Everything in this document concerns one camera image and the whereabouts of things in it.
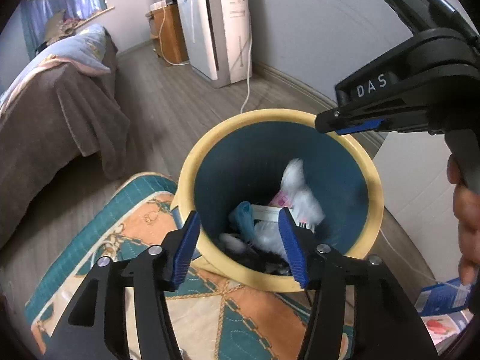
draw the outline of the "white air purifier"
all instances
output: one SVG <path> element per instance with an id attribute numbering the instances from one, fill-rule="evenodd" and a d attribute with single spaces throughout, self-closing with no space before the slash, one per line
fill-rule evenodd
<path id="1" fill-rule="evenodd" d="M 190 64 L 219 88 L 251 76 L 248 0 L 177 0 Z"/>

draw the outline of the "blue gripper pad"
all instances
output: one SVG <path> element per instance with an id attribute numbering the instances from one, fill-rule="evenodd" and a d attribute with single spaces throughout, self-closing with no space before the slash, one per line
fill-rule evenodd
<path id="1" fill-rule="evenodd" d="M 191 257 L 195 251 L 198 235 L 200 234 L 200 215 L 198 212 L 190 212 L 183 229 L 186 229 L 185 234 L 173 258 L 171 282 L 175 288 L 185 281 Z"/>
<path id="2" fill-rule="evenodd" d="M 307 260 L 297 236 L 295 235 L 297 225 L 287 208 L 282 208 L 278 214 L 278 229 L 285 247 L 286 256 L 289 259 L 290 269 L 295 281 L 305 288 L 309 282 L 307 274 Z"/>

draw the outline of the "gray laminate floor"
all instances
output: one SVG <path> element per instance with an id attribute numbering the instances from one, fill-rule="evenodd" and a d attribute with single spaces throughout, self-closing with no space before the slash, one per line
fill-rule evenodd
<path id="1" fill-rule="evenodd" d="M 214 89 L 188 65 L 167 68 L 149 45 L 119 56 L 116 98 L 131 120 L 125 178 L 141 171 L 156 171 L 177 179 L 193 145 L 210 128 L 239 112 L 246 90 L 245 82 Z M 312 113 L 319 109 L 315 103 L 254 77 L 246 110 L 271 107 Z M 12 306 L 14 324 L 30 348 L 36 346 L 23 318 L 25 302 L 49 265 L 122 181 L 106 179 L 96 155 L 75 159 L 34 199 L 18 230 L 0 251 L 0 283 Z M 413 266 L 431 275 L 388 212 L 382 228 Z M 381 236 L 373 251 L 387 262 L 410 299 L 416 298 L 421 287 L 431 284 L 412 272 Z"/>

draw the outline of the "finger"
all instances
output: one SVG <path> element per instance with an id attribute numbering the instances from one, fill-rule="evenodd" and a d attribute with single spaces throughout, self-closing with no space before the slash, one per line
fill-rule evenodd
<path id="1" fill-rule="evenodd" d="M 473 283 L 477 277 L 477 264 L 462 257 L 458 263 L 458 276 L 464 286 Z"/>
<path id="2" fill-rule="evenodd" d="M 458 245 L 464 258 L 480 264 L 480 232 L 463 222 L 458 223 Z"/>
<path id="3" fill-rule="evenodd" d="M 463 184 L 457 184 L 453 193 L 453 213 L 460 222 L 480 230 L 480 196 Z"/>
<path id="4" fill-rule="evenodd" d="M 447 178 L 450 184 L 458 184 L 462 180 L 462 174 L 460 168 L 457 165 L 457 161 L 453 157 L 453 154 L 448 158 L 447 163 Z"/>

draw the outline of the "wooden cabinet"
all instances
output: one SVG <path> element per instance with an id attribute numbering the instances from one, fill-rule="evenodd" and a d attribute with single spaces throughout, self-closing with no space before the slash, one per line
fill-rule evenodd
<path id="1" fill-rule="evenodd" d="M 163 24 L 162 34 L 159 37 L 160 26 L 162 25 L 163 15 L 165 13 L 165 23 Z M 175 64 L 184 62 L 188 59 L 185 39 L 183 38 L 182 24 L 180 23 L 179 8 L 177 4 L 171 4 L 164 9 L 156 9 L 145 15 L 150 24 L 150 38 L 154 44 L 154 49 L 158 56 L 162 56 L 160 49 L 160 40 L 165 58 Z"/>

